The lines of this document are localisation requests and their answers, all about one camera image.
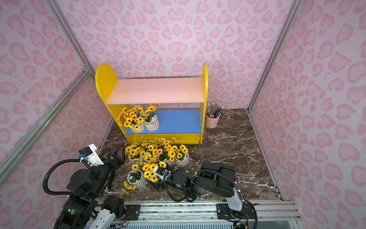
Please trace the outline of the sunflower pot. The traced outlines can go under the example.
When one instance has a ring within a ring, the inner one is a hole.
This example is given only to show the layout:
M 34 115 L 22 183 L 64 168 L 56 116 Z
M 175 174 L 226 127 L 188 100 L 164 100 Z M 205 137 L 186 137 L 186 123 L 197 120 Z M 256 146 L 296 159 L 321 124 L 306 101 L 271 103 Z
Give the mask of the sunflower pot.
M 131 166 L 131 171 L 127 175 L 127 180 L 124 182 L 125 193 L 132 190 L 141 190 L 146 188 L 146 180 L 144 172 L 140 169 L 140 164 L 135 163 Z
M 140 105 L 132 105 L 132 108 L 123 107 L 117 116 L 117 125 L 132 130 L 139 134 L 145 130 L 145 112 Z
M 154 173 L 154 169 L 157 167 L 166 168 L 166 166 L 167 164 L 165 162 L 159 162 L 158 164 L 151 162 L 145 163 L 142 168 L 144 172 L 144 177 L 152 183 L 156 183 L 159 180 L 159 177 Z
M 161 144 L 160 138 L 155 138 L 155 140 L 148 140 L 143 138 L 143 143 L 141 146 L 145 151 L 144 159 L 147 162 L 155 163 L 158 160 L 158 153 L 157 150 Z
M 139 163 L 143 161 L 141 156 L 143 150 L 141 146 L 133 144 L 125 148 L 125 154 L 132 163 Z
M 178 146 L 175 144 L 177 139 L 172 137 L 171 139 L 167 138 L 157 138 L 157 154 L 158 159 L 161 162 L 165 162 L 169 166 L 171 166 L 175 162 L 175 156 L 178 152 Z
M 150 132 L 154 132 L 160 127 L 156 110 L 157 105 L 150 104 L 142 113 L 144 117 L 144 125 L 146 129 Z
M 186 167 L 189 163 L 189 150 L 186 145 L 180 145 L 175 152 L 176 165 Z

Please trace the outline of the yellow two-tier shelf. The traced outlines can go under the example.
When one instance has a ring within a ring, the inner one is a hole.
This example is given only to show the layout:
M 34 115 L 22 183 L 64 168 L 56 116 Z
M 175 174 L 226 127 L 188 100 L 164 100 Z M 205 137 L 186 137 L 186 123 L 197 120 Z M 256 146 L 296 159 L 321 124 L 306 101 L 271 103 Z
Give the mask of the yellow two-tier shelf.
M 203 63 L 202 77 L 119 79 L 109 65 L 100 65 L 95 74 L 98 94 L 115 121 L 123 108 L 149 104 L 199 104 L 198 109 L 158 109 L 157 123 L 134 133 L 130 128 L 120 129 L 130 144 L 157 138 L 177 139 L 177 144 L 201 144 L 204 136 L 205 110 L 208 97 L 209 71 Z

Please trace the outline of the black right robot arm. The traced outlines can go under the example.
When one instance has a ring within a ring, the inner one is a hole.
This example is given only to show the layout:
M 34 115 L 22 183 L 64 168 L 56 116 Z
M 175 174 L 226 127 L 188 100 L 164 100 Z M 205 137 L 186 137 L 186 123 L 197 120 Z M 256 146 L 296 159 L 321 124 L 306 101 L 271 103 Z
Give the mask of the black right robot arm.
M 243 198 L 236 183 L 235 169 L 221 163 L 204 162 L 192 178 L 184 172 L 171 171 L 162 164 L 153 170 L 163 189 L 174 202 L 194 202 L 204 192 L 225 198 L 226 203 L 217 204 L 218 219 L 233 223 L 235 229 L 256 229 L 258 215 L 252 202 Z

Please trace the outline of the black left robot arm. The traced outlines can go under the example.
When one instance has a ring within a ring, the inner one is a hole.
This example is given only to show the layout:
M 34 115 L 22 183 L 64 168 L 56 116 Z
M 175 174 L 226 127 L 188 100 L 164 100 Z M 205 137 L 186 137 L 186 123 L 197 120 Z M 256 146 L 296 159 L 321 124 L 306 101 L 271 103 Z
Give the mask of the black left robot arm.
M 64 204 L 55 224 L 55 229 L 83 229 L 90 219 L 91 228 L 107 229 L 116 219 L 128 220 L 129 213 L 124 200 L 109 196 L 101 205 L 100 211 L 96 199 L 112 182 L 114 171 L 126 162 L 125 145 L 121 144 L 116 150 L 107 149 L 97 153 L 95 144 L 90 144 L 79 151 L 77 159 L 62 160 L 53 165 L 43 179 L 43 190 L 49 195 L 67 195 L 69 199 Z M 82 163 L 85 168 L 77 170 L 70 178 L 67 191 L 49 189 L 48 181 L 52 172 L 66 163 Z

